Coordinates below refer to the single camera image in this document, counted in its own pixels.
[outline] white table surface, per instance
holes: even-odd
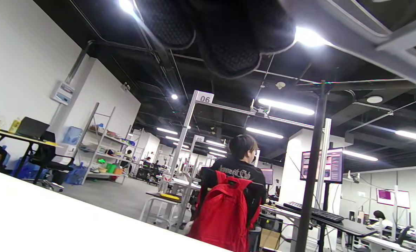
[[[24,137],[24,136],[20,136],[20,135],[11,134],[11,133],[8,133],[8,132],[0,131],[0,135],[3,135],[3,136],[8,137],[8,138],[12,138],[12,139],[18,139],[18,140],[21,140],[21,141],[35,142],[36,144],[40,144],[40,145],[50,145],[50,146],[54,146],[54,147],[57,147],[57,148],[63,148],[59,145],[53,145],[53,144],[48,143],[48,142],[43,142],[43,141],[31,139],[29,137]]]
[[[0,173],[0,252],[24,250],[227,251]]]
[[[163,176],[157,175],[156,177],[158,179],[161,179]],[[172,178],[172,182],[175,183],[175,184],[181,185],[181,186],[188,186],[189,185],[189,182],[187,182],[187,181],[185,181],[183,179],[178,179],[176,177],[173,177]],[[192,183],[191,184],[191,188],[192,188],[192,190],[201,190],[202,187],[200,185],[197,185],[197,184]]]

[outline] ceiling light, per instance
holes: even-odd
[[[382,102],[382,96],[370,96],[366,99],[368,103],[379,103]]]
[[[130,0],[119,0],[119,6],[128,14],[134,14],[133,3]]]
[[[209,152],[211,155],[216,155],[216,156],[221,156],[221,157],[226,157],[225,155],[219,154],[219,153],[213,153],[213,152]]]
[[[276,107],[280,110],[288,110],[288,111],[300,113],[300,114],[303,114],[303,115],[313,115],[313,114],[315,114],[314,110],[310,110],[310,109],[305,108],[305,107],[299,107],[299,106],[296,106],[296,105],[291,105],[291,104],[287,104],[287,103],[283,103],[283,102],[277,102],[277,101],[274,101],[274,100],[262,99],[261,98],[261,99],[258,100],[258,102],[260,104],[264,104],[264,105],[267,105],[267,106]]]
[[[157,130],[159,130],[159,131],[168,132],[168,133],[171,133],[171,134],[174,134],[174,135],[178,134],[178,133],[176,133],[175,131],[170,131],[170,130],[168,130],[168,129],[162,129],[162,128],[156,128],[156,129],[157,129]]]
[[[407,132],[407,131],[396,131],[396,134],[416,139],[416,133]]]
[[[272,133],[272,132],[261,131],[260,129],[254,129],[254,128],[247,127],[246,130],[247,131],[250,131],[250,132],[257,133],[257,134],[262,134],[262,135],[266,135],[266,136],[276,137],[276,138],[279,138],[279,139],[284,138],[281,135],[278,135],[278,134],[275,134],[275,133]]]
[[[166,136],[166,138],[179,142],[179,139],[175,137]]]
[[[223,143],[218,143],[218,142],[214,142],[214,141],[211,141],[211,140],[206,140],[206,142],[209,142],[210,144],[218,145],[218,146],[221,146],[221,147],[225,148],[225,145]]]
[[[219,152],[219,153],[227,153],[226,151],[219,150],[219,149],[212,148],[212,147],[208,147],[208,149],[209,149],[209,150],[212,150],[212,151],[217,151],[217,152]]]
[[[295,41],[300,42],[308,47],[332,45],[329,41],[321,37],[318,33],[303,27],[296,27]]]
[[[189,148],[189,146],[187,146],[187,145],[181,145],[181,147],[184,147],[184,148]]]
[[[363,158],[369,161],[377,161],[378,159],[372,156],[366,156],[360,153],[350,152],[349,150],[343,150],[343,154],[349,155],[349,156],[355,156],[356,158]]]

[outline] black t-shirt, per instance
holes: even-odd
[[[248,179],[255,183],[266,185],[265,177],[261,169],[254,167],[252,164],[240,161],[234,158],[222,158],[214,162],[212,170],[218,170],[227,174],[227,176],[236,177],[238,179]]]

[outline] blue plastic container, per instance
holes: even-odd
[[[15,169],[13,169],[13,171],[11,173],[12,177],[15,176],[16,168],[18,168],[18,166],[21,162],[21,159],[22,158],[19,158],[18,161],[16,162]],[[18,174],[17,177],[20,178],[20,179],[34,179],[35,176],[37,175],[37,172],[38,172],[39,169],[40,169],[40,166],[37,166],[35,164],[31,164],[26,159],[26,161],[24,162],[24,164],[21,168],[21,171],[20,171],[20,173]],[[44,169],[41,172],[40,179],[42,179],[46,175],[47,172],[48,172],[48,170]]]
[[[72,165],[72,171],[68,173],[65,183],[70,185],[82,185],[83,177],[85,177],[88,168],[83,166],[83,162],[79,166]]]
[[[83,132],[82,129],[79,129],[74,126],[70,126],[63,138],[63,143],[67,145],[77,145],[77,142],[79,141],[79,138],[80,138],[80,135],[82,135],[82,132]]]

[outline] cardboard box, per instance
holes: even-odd
[[[260,247],[268,247],[270,249],[279,249],[280,233],[268,229],[262,229]]]

